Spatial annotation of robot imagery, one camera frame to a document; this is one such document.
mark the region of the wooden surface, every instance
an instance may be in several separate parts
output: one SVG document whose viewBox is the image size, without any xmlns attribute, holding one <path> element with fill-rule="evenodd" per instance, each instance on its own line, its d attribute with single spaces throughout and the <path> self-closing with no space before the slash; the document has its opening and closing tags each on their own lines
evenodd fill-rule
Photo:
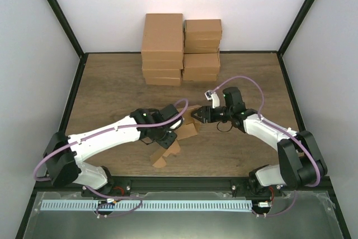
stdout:
<svg viewBox="0 0 358 239">
<path fill-rule="evenodd" d="M 262 113 L 266 118 L 297 130 L 276 54 L 221 54 L 220 58 L 217 82 L 183 82 L 181 87 L 174 87 L 146 85 L 140 54 L 90 54 L 66 134 L 97 129 L 137 108 L 160 109 L 183 97 L 190 105 L 209 105 L 204 92 L 239 74 L 251 77 L 262 87 Z M 260 93 L 250 81 L 237 79 L 227 86 L 239 87 L 246 107 L 258 109 Z M 146 146 L 140 141 L 108 149 L 87 162 L 107 166 L 113 175 L 247 176 L 254 168 L 278 161 L 276 151 L 257 138 L 235 129 L 220 133 L 215 123 L 203 125 L 199 135 L 181 140 L 180 146 L 181 153 L 166 158 L 167 166 L 161 169 L 152 167 L 149 160 L 157 144 Z"/>
</svg>

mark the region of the small cardboard piece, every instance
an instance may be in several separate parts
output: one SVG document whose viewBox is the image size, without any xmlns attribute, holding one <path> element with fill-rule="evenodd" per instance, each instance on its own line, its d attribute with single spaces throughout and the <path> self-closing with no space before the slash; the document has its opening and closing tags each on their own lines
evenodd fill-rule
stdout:
<svg viewBox="0 0 358 239">
<path fill-rule="evenodd" d="M 184 73 L 194 74 L 219 74 L 220 56 L 219 53 L 185 54 Z"/>
<path fill-rule="evenodd" d="M 146 84 L 148 85 L 168 85 L 168 86 L 180 86 L 182 78 L 151 78 L 144 77 Z"/>
<path fill-rule="evenodd" d="M 142 69 L 145 78 L 181 78 L 180 69 Z"/>
<path fill-rule="evenodd" d="M 143 61 L 182 61 L 183 14 L 146 14 L 141 53 Z"/>
<path fill-rule="evenodd" d="M 176 155 L 180 153 L 180 145 L 178 143 L 179 140 L 186 139 L 198 134 L 199 129 L 201 127 L 201 123 L 196 119 L 191 117 L 191 112 L 195 109 L 200 108 L 199 105 L 189 106 L 185 113 L 183 114 L 184 122 L 182 126 L 180 126 L 175 133 L 177 134 L 177 139 L 173 142 L 173 144 L 168 148 L 160 147 L 150 156 L 150 163 L 155 168 L 163 168 L 167 165 L 164 157 L 168 157 L 173 154 Z"/>
</svg>

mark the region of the cardboard box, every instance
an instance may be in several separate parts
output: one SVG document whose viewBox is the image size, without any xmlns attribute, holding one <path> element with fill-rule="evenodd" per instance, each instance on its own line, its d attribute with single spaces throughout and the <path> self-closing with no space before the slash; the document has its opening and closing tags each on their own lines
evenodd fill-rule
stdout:
<svg viewBox="0 0 358 239">
<path fill-rule="evenodd" d="M 182 61 L 183 14 L 147 14 L 141 53 L 142 60 Z"/>
<path fill-rule="evenodd" d="M 194 74 L 219 74 L 219 53 L 185 54 L 184 73 Z"/>
<path fill-rule="evenodd" d="M 146 84 L 148 85 L 168 85 L 168 86 L 180 86 L 181 78 L 146 78 L 144 77 Z"/>
<path fill-rule="evenodd" d="M 181 78 L 180 69 L 142 69 L 145 78 Z"/>
<path fill-rule="evenodd" d="M 181 61 L 143 61 L 143 69 L 183 69 L 183 59 Z"/>
<path fill-rule="evenodd" d="M 183 72 L 183 81 L 217 81 L 217 74 L 186 74 Z"/>
<path fill-rule="evenodd" d="M 219 48 L 211 48 L 211 47 L 184 47 L 184 53 L 217 53 Z"/>
<path fill-rule="evenodd" d="M 196 39 L 185 40 L 184 49 L 188 48 L 218 48 L 220 45 L 220 39 Z"/>
<path fill-rule="evenodd" d="M 152 166 L 154 166 L 155 168 L 165 167 L 167 165 L 167 162 L 165 161 L 164 157 L 168 157 L 171 154 L 176 155 L 180 153 L 181 149 L 178 141 L 198 134 L 201 127 L 201 123 L 193 119 L 190 115 L 193 110 L 198 108 L 200 108 L 199 105 L 188 107 L 188 109 L 183 114 L 184 122 L 182 126 L 180 126 L 179 129 L 175 131 L 178 135 L 177 139 L 168 149 L 161 147 L 150 156 L 150 163 L 152 164 Z"/>
<path fill-rule="evenodd" d="M 185 40 L 222 39 L 222 21 L 185 20 Z"/>
</svg>

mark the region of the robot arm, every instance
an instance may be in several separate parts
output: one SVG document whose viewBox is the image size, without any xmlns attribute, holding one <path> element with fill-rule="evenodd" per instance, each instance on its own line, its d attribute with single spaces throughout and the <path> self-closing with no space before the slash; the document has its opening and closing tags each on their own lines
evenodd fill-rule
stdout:
<svg viewBox="0 0 358 239">
<path fill-rule="evenodd" d="M 160 124 L 176 115 L 178 111 L 173 105 L 168 105 L 162 110 L 137 109 L 115 123 L 87 133 L 73 134 L 68 137 L 63 132 L 55 133 L 46 148 L 44 157 L 66 144 L 71 146 L 46 161 L 52 185 L 66 186 L 70 183 L 77 183 L 90 186 L 103 194 L 110 192 L 113 181 L 109 170 L 104 166 L 95 167 L 84 161 L 119 144 L 144 138 L 157 142 L 163 148 L 169 148 L 177 137 L 173 131 L 182 124 L 182 117 L 167 125 L 150 128 L 141 125 Z"/>
<path fill-rule="evenodd" d="M 327 174 L 327 166 L 310 132 L 283 128 L 258 115 L 256 110 L 246 109 L 237 87 L 224 89 L 223 95 L 225 106 L 220 106 L 216 92 L 206 92 L 206 98 L 213 105 L 203 106 L 191 115 L 202 123 L 230 121 L 233 127 L 257 137 L 277 151 L 279 165 L 260 167 L 249 173 L 250 187 L 254 192 L 270 185 L 287 185 L 297 189 L 316 180 L 312 163 L 306 155 L 298 156 L 297 153 L 302 150 L 285 133 L 296 138 L 308 150 L 321 176 Z"/>
</svg>

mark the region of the purple cable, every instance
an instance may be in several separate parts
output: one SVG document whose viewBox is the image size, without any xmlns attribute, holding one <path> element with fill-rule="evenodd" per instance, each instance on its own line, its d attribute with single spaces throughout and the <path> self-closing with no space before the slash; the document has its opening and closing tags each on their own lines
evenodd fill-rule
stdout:
<svg viewBox="0 0 358 239">
<path fill-rule="evenodd" d="M 251 81 L 253 84 L 255 84 L 255 86 L 258 88 L 258 90 L 260 91 L 260 94 L 261 94 L 261 106 L 258 108 L 258 111 L 257 111 L 257 115 L 259 118 L 261 118 L 261 110 L 263 108 L 263 105 L 265 103 L 265 97 L 263 96 L 263 91 L 261 89 L 261 87 L 256 83 L 256 81 L 254 81 L 253 79 L 249 78 L 249 77 L 246 77 L 246 76 L 234 76 L 232 78 L 228 78 L 226 81 L 224 81 L 222 84 L 220 84 L 219 86 L 217 86 L 216 88 L 214 88 L 212 90 L 212 92 L 216 92 L 218 89 L 220 89 L 221 87 L 223 87 L 226 83 L 228 83 L 229 81 L 232 81 L 233 79 L 236 79 L 236 78 L 244 78 L 244 79 L 247 79 L 248 81 Z"/>
<path fill-rule="evenodd" d="M 180 118 L 180 117 L 184 114 L 184 112 L 187 110 L 187 108 L 188 108 L 188 106 L 189 106 L 189 101 L 188 101 L 187 98 L 182 98 L 182 99 L 178 100 L 177 102 L 175 102 L 174 105 L 177 106 L 179 103 L 181 103 L 181 102 L 183 102 L 183 101 L 185 102 L 185 106 L 184 106 L 183 110 L 180 111 L 180 113 L 179 113 L 178 115 L 174 116 L 172 119 L 166 120 L 166 121 L 164 121 L 164 122 L 162 122 L 162 123 L 155 123 L 155 124 L 129 124 L 129 125 L 120 125 L 120 126 L 118 126 L 118 129 L 132 128 L 132 127 L 136 127 L 136 128 L 137 128 L 137 127 L 152 128 L 152 127 L 159 127 L 159 126 L 163 126 L 163 125 L 166 125 L 166 124 L 168 124 L 168 123 L 171 123 L 171 122 L 175 121 L 176 119 Z M 97 132 L 97 133 L 95 133 L 95 134 L 91 134 L 91 135 L 89 135 L 89 136 L 87 136 L 87 137 L 82 138 L 82 139 L 81 139 L 81 142 L 84 142 L 84 141 L 86 141 L 86 140 L 88 140 L 88 139 L 90 139 L 90 138 L 96 137 L 96 136 L 98 136 L 98 135 L 101 135 L 101 134 L 110 132 L 110 131 L 112 131 L 112 130 L 115 130 L 115 128 L 112 127 L 112 128 L 108 128 L 108 129 L 99 131 L 99 132 Z M 39 162 L 38 165 L 36 165 L 36 167 L 35 167 L 35 169 L 34 169 L 34 171 L 33 171 L 33 173 L 32 173 L 33 178 L 34 178 L 36 181 L 48 181 L 48 180 L 50 180 L 49 177 L 38 177 L 38 176 L 37 176 L 37 172 L 38 172 L 39 168 L 40 168 L 45 162 L 47 162 L 49 159 L 51 159 L 52 157 L 54 157 L 54 156 L 55 156 L 56 154 L 58 154 L 59 152 L 64 151 L 65 149 L 67 149 L 67 148 L 69 148 L 69 147 L 71 147 L 71 146 L 73 146 L 73 145 L 76 145 L 77 143 L 78 143 L 77 141 L 76 141 L 76 142 L 69 143 L 69 144 L 67 144 L 67 145 L 64 145 L 64 146 L 62 146 L 62 147 L 56 149 L 55 151 L 51 152 L 50 154 L 48 154 L 45 158 L 43 158 L 43 159 Z"/>
<path fill-rule="evenodd" d="M 220 89 L 221 87 L 223 87 L 226 83 L 228 83 L 229 81 L 232 81 L 233 79 L 236 79 L 236 78 L 244 78 L 244 79 L 247 79 L 249 81 L 251 81 L 253 84 L 255 84 L 255 86 L 258 88 L 258 90 L 260 91 L 260 94 L 261 94 L 261 105 L 257 111 L 257 115 L 258 115 L 258 118 L 261 120 L 262 119 L 262 115 L 261 115 L 261 110 L 263 108 L 263 105 L 265 103 L 265 97 L 263 96 L 263 91 L 261 89 L 261 87 L 256 83 L 256 81 L 254 81 L 253 79 L 249 78 L 249 77 L 246 77 L 246 76 L 234 76 L 232 78 L 228 78 L 226 81 L 224 81 L 222 84 L 220 84 L 219 86 L 217 86 L 216 88 L 214 88 L 212 90 L 212 92 L 216 92 L 218 89 Z M 262 122 L 264 124 L 266 124 L 267 126 L 270 126 L 272 128 L 274 128 L 275 130 L 279 131 L 279 132 L 282 132 L 283 134 L 287 135 L 293 142 L 295 142 L 299 147 L 300 149 L 302 149 L 302 151 L 304 152 L 304 154 L 308 157 L 308 159 L 310 160 L 310 162 L 312 163 L 312 166 L 314 168 L 314 171 L 315 171 L 315 176 L 316 176 L 316 180 L 315 180 L 315 183 L 313 184 L 308 184 L 307 186 L 308 187 L 316 187 L 320 180 L 321 180 L 321 173 L 319 172 L 319 168 L 316 164 L 316 162 L 314 161 L 314 159 L 312 158 L 312 155 L 308 152 L 308 150 L 295 138 L 293 137 L 290 133 L 286 132 L 285 130 L 282 130 L 281 128 L 269 123 L 268 121 L 266 121 L 265 119 L 262 119 Z"/>
<path fill-rule="evenodd" d="M 289 211 L 294 206 L 294 204 L 296 203 L 296 200 L 297 200 L 297 196 L 298 196 L 297 191 L 294 191 L 293 201 L 292 201 L 292 203 L 290 204 L 289 207 L 287 207 L 285 210 L 282 210 L 281 212 L 271 214 L 271 215 L 266 215 L 266 218 L 277 217 L 279 215 L 285 214 L 287 211 Z M 254 215 L 259 215 L 259 216 L 261 215 L 261 214 L 257 214 L 254 210 L 251 210 L 251 212 Z"/>
<path fill-rule="evenodd" d="M 94 189 L 91 188 L 90 186 L 86 186 L 86 188 L 87 188 L 89 191 L 91 191 L 91 192 L 93 192 L 94 194 L 96 194 L 97 196 L 102 197 L 102 198 L 105 198 L 105 199 L 115 199 L 115 200 L 130 199 L 130 200 L 139 200 L 139 201 L 140 201 L 139 204 L 138 204 L 136 207 L 132 208 L 131 210 L 128 210 L 128 211 L 123 212 L 123 213 L 121 213 L 121 214 L 107 215 L 107 218 L 115 218 L 115 217 L 120 217 L 120 216 L 123 216 L 123 215 L 130 214 L 130 213 L 136 211 L 138 208 L 140 208 L 140 207 L 143 205 L 143 200 L 142 200 L 142 198 L 140 198 L 140 197 L 108 196 L 108 195 L 104 195 L 104 194 L 99 193 L 98 191 L 94 190 Z M 105 204 L 99 205 L 99 206 L 97 207 L 97 209 L 96 209 L 96 214 L 97 214 L 97 215 L 100 215 L 99 212 L 98 212 L 98 210 L 101 209 L 101 207 L 104 207 L 104 206 L 107 205 L 107 204 L 109 204 L 109 203 L 105 203 Z"/>
<path fill-rule="evenodd" d="M 315 183 L 313 184 L 307 184 L 306 186 L 308 187 L 316 187 L 318 186 L 319 182 L 321 181 L 321 173 L 319 172 L 319 168 L 316 164 L 316 162 L 314 161 L 312 155 L 308 152 L 308 150 L 302 145 L 301 142 L 299 142 L 293 135 L 291 135 L 290 133 L 286 132 L 285 130 L 282 130 L 281 128 L 278 128 L 277 126 L 269 123 L 268 121 L 262 120 L 263 123 L 265 123 L 267 126 L 270 126 L 274 129 L 276 129 L 279 132 L 282 132 L 283 134 L 287 135 L 293 142 L 295 142 L 300 149 L 302 149 L 302 151 L 304 152 L 304 154 L 308 157 L 308 159 L 310 160 L 310 162 L 312 163 L 312 166 L 314 168 L 315 171 L 315 176 L 316 176 L 316 180 Z"/>
</svg>

